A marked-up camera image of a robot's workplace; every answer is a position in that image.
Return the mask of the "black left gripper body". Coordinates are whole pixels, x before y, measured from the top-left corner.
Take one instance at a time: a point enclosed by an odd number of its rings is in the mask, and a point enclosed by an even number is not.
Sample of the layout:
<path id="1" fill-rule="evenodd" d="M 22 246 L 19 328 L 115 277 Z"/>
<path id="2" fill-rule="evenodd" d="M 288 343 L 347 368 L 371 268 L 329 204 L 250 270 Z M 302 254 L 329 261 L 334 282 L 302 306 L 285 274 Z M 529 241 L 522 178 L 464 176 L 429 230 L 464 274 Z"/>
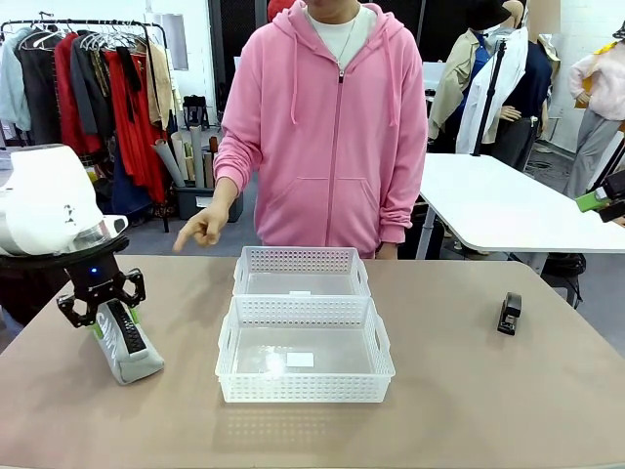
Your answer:
<path id="1" fill-rule="evenodd" d="M 87 303 L 100 305 L 124 296 L 125 276 L 112 253 L 81 259 L 66 268 L 73 284 L 74 296 Z"/>

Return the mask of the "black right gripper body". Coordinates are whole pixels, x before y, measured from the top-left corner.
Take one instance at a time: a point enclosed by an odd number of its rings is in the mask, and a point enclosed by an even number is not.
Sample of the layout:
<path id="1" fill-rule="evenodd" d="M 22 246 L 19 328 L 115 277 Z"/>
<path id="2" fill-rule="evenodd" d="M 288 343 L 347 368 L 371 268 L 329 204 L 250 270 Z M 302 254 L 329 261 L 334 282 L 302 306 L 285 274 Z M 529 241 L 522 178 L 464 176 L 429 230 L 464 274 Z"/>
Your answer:
<path id="1" fill-rule="evenodd" d="M 625 194 L 625 171 L 610 174 L 604 179 L 604 191 L 608 198 L 623 198 Z"/>

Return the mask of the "person right hand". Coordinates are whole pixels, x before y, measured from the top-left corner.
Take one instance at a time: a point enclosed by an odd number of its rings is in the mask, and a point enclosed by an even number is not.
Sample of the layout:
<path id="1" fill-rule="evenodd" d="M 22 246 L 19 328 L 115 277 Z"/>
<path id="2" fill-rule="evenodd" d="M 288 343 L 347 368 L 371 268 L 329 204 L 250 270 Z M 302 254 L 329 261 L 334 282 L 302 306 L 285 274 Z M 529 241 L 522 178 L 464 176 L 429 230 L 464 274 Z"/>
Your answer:
<path id="1" fill-rule="evenodd" d="M 180 229 L 173 250 L 181 252 L 190 239 L 202 247 L 217 244 L 228 219 L 229 208 L 227 206 L 221 203 L 211 203 L 192 216 Z"/>

